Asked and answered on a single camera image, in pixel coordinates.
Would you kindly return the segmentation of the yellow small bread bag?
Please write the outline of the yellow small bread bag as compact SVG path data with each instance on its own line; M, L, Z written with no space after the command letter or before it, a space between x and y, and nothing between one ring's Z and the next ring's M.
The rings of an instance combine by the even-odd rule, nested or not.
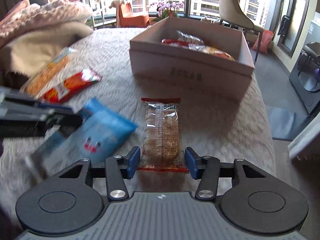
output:
M209 55L214 55L214 56L217 56L217 57L220 57L223 59L227 59L230 61L234 61L234 58L231 55L229 55L228 53L226 53L220 49L217 49L215 47L190 43L189 49L194 50L194 51L198 51L198 52L202 52L205 54L209 54Z

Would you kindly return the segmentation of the grey washing machine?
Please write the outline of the grey washing machine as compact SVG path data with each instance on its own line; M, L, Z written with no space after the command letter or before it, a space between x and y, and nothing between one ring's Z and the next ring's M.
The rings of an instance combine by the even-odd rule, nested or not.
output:
M314 20L289 81L307 112L310 115L316 113L319 109L319 23Z

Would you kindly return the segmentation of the clear cracker packet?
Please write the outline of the clear cracker packet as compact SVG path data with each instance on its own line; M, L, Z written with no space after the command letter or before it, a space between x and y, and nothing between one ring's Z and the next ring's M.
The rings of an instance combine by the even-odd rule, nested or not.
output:
M146 106L139 169L187 173L180 135L180 98L141 98Z

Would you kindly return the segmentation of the blue monster snack bag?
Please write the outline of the blue monster snack bag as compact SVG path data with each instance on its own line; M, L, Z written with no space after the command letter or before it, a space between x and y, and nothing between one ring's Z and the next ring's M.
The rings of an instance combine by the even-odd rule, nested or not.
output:
M74 132L54 132L24 164L37 181L81 159L103 163L123 146L138 125L93 98L80 110L83 124Z

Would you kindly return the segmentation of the beige folded blanket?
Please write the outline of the beige folded blanket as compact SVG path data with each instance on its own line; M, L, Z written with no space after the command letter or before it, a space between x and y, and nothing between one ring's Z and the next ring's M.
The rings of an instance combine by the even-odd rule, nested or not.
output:
M1 48L1 72L31 77L60 51L93 33L81 22L65 22L29 31Z

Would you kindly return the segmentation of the long bread stick packet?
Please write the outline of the long bread stick packet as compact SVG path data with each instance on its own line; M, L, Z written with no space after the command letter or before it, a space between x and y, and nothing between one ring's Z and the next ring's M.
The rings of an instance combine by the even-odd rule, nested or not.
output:
M33 75L21 88L20 92L31 96L37 96L47 83L76 55L78 51L71 47L65 47L49 63L45 64L35 75Z

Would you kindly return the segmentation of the orange kids chair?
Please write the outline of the orange kids chair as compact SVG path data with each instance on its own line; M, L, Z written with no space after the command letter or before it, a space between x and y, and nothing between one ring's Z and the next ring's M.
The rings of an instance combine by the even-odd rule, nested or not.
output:
M133 12L131 4L125 0L114 0L108 8L116 9L118 28L147 28L150 25L149 13Z

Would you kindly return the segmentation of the black framed door panel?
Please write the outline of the black framed door panel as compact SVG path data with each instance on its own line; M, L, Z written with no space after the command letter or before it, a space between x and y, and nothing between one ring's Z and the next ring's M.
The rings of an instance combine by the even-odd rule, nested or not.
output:
M300 38L310 0L290 0L287 14L281 18L277 46L290 58Z

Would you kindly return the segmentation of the pink cardboard box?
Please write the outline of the pink cardboard box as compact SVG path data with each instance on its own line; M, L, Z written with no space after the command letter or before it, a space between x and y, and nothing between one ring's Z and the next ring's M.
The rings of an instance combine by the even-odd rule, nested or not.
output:
M176 40L179 31L224 51L232 60L162 42L165 38ZM206 90L234 101L242 100L255 69L241 31L188 18L157 22L130 40L129 52L135 75Z

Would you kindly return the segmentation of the white lace tablecloth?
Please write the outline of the white lace tablecloth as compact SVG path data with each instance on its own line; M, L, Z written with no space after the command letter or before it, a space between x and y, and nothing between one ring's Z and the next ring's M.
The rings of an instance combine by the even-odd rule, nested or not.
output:
M179 98L180 133L183 147L198 154L212 155L223 162L244 158L270 174L275 174L266 107L256 79L237 103L227 98L176 86L146 77L133 76L130 40L140 34L139 28L103 29L76 42L76 56L53 79L59 83L82 68L91 67L103 78L69 101L76 111L92 98L137 124L136 131L117 150L128 152L144 141L146 104L142 98ZM43 138L5 139L1 156L1 210L9 222L19 226L15 204L19 196L76 161L74 153L63 155L55 150L57 140L51 129Z

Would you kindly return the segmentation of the red spicy snack packet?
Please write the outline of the red spicy snack packet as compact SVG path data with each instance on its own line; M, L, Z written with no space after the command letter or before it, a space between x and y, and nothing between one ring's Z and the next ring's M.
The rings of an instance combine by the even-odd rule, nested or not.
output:
M54 86L40 98L49 103L65 103L76 94L101 80L102 77L98 73L91 68L86 68Z

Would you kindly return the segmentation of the red bag on floor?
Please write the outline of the red bag on floor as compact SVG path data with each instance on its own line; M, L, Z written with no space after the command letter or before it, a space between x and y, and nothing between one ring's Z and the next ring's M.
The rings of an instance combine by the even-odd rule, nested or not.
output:
M260 45L259 51L261 53L267 53L268 45L271 42L272 38L274 37L274 33L270 30L264 30L261 38L261 42L259 42L259 39L255 41L255 43L252 46L253 50L258 49L258 45Z

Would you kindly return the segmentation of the purple orchid flower pot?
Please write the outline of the purple orchid flower pot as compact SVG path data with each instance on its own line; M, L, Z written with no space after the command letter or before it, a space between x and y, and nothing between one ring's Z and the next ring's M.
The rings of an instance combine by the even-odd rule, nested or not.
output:
M156 18L153 22L159 22L164 18L178 17L178 13L184 9L183 2L164 2L158 1L150 4L151 7L156 6Z

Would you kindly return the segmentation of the pink bumpy blanket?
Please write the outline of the pink bumpy blanket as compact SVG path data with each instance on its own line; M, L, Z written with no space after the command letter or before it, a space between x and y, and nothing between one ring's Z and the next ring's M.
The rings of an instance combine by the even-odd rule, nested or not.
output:
M29 31L59 23L78 21L85 23L92 16L92 9L79 1L55 0L46 5L22 4L1 20L1 47Z

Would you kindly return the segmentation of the red chicken snack pouch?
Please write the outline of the red chicken snack pouch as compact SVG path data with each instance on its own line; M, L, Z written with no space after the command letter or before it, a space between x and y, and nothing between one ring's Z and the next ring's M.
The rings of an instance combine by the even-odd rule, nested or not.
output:
M171 46L176 46L176 47L187 47L190 48L192 46L204 46L205 43L203 42L202 39L190 35L190 34L185 34L179 30L176 31L177 38L176 39L171 39L171 38L164 38L161 40L163 44L171 45Z

